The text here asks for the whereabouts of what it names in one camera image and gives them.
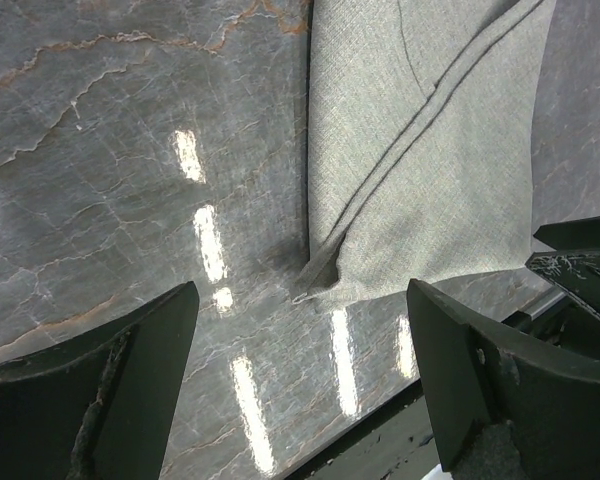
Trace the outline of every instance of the gray marble surface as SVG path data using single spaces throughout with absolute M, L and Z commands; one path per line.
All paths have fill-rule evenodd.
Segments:
M 164 479 L 280 475 L 417 377 L 403 295 L 289 302 L 308 257 L 307 15 L 0 1 L 0 362 L 194 280 Z M 533 137 L 535 224 L 600 215 L 600 2 L 558 2 Z M 441 286 L 496 319 L 546 288 L 523 270 Z

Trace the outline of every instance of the black plastic part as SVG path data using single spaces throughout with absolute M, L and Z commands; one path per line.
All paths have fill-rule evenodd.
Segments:
M 564 325 L 561 313 L 572 304 L 573 300 L 565 296 L 536 318 L 525 311 L 517 311 L 504 319 L 502 323 L 532 337 L 550 341 L 560 334 Z
M 576 304 L 561 315 L 563 320 L 560 346 L 572 352 L 600 360 L 600 323 Z
M 192 283 L 0 365 L 0 480 L 155 480 L 198 312 Z
M 507 421 L 531 479 L 600 478 L 599 361 L 494 322 L 424 282 L 411 281 L 407 298 L 445 470 L 453 470 L 481 425 Z M 449 345 L 454 349 L 446 350 Z M 468 405 L 478 397 L 489 409 Z M 497 415 L 488 419 L 491 407 Z
M 527 268 L 563 288 L 600 322 L 600 250 L 535 253 Z
M 534 237 L 555 250 L 600 249 L 600 217 L 544 225 Z

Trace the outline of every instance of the gray cloth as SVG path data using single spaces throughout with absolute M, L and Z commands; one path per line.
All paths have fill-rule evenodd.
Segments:
M 321 310 L 521 267 L 531 119 L 555 0 L 317 0 L 311 259 Z
M 508 423 L 489 425 L 453 469 L 453 480 L 530 480 Z

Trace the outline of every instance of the marble floor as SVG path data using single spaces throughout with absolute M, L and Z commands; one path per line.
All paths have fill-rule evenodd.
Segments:
M 194 280 L 165 480 L 268 479 L 417 378 L 404 295 L 318 315 L 303 0 L 0 2 L 0 362 Z M 600 215 L 600 1 L 558 0 L 534 224 Z M 525 270 L 441 288 L 502 319 Z

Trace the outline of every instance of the fabric fold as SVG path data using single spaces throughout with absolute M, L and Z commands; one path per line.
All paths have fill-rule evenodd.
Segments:
M 294 293 L 325 310 L 530 253 L 531 118 L 555 0 L 370 3 L 314 10 L 311 259 Z

